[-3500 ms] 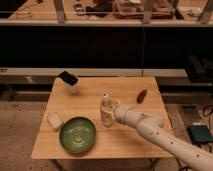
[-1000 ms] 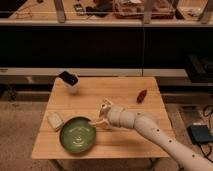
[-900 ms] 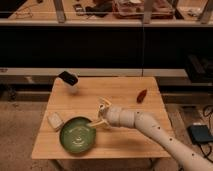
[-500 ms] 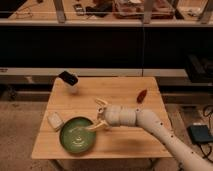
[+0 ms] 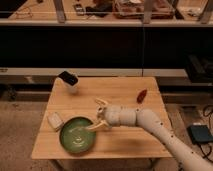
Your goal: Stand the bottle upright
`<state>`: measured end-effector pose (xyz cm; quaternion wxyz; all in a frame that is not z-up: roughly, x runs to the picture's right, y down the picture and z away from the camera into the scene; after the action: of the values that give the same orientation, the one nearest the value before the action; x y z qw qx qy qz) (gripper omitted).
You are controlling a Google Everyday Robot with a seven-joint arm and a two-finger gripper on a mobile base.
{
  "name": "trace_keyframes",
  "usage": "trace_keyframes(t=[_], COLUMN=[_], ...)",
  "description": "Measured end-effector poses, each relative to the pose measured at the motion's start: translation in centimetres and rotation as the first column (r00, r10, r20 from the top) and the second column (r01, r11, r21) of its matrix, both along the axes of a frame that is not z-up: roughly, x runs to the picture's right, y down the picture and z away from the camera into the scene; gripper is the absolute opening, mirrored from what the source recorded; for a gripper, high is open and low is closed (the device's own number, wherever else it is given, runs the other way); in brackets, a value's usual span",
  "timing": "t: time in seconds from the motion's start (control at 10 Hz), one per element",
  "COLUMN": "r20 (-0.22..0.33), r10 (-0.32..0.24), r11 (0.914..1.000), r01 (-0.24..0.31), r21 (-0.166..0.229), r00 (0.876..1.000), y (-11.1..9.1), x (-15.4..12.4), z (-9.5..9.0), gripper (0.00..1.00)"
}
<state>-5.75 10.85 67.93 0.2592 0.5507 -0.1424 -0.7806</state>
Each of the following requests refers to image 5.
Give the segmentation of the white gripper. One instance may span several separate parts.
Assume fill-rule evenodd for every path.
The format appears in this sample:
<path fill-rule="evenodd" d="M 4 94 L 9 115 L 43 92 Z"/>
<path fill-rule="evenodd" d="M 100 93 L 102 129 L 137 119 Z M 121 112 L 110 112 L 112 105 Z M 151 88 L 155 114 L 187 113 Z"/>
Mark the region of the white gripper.
<path fill-rule="evenodd" d="M 97 124 L 92 124 L 88 126 L 87 129 L 89 131 L 103 130 L 103 129 L 109 128 L 109 125 L 114 127 L 118 127 L 118 126 L 133 127 L 136 125 L 135 109 L 126 108 L 126 107 L 118 106 L 118 105 L 108 105 L 107 101 L 100 98 L 96 98 L 94 101 L 99 106 L 105 107 L 103 111 L 100 113 L 100 116 L 105 121 L 100 121 Z"/>

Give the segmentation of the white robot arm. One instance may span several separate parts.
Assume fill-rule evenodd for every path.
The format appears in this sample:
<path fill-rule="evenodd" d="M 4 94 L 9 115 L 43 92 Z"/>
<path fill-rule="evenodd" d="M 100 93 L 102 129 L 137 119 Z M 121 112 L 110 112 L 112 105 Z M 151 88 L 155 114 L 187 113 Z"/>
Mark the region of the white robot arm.
<path fill-rule="evenodd" d="M 112 105 L 100 98 L 96 98 L 95 102 L 99 105 L 97 122 L 89 126 L 88 130 L 97 131 L 105 127 L 120 126 L 139 127 L 157 138 L 185 171 L 213 171 L 213 164 L 170 132 L 152 110 Z"/>

